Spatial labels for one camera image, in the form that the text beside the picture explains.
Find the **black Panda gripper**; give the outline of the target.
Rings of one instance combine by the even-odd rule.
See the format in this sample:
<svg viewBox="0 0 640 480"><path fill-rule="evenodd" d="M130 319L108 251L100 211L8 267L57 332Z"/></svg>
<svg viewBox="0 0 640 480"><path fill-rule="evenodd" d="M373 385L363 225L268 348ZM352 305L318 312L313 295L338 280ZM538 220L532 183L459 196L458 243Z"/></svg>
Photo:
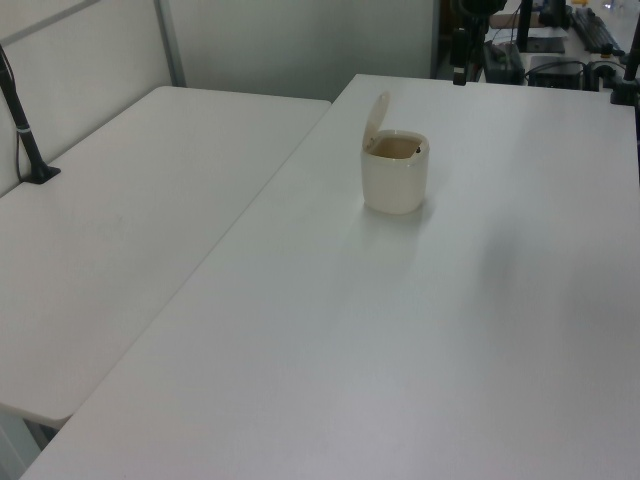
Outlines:
<svg viewBox="0 0 640 480"><path fill-rule="evenodd" d="M451 66L453 67L453 84L465 86L467 83L466 68L468 63L468 48L469 48L469 35L468 32L463 29L456 29L452 33L452 45L451 45Z"/></svg>

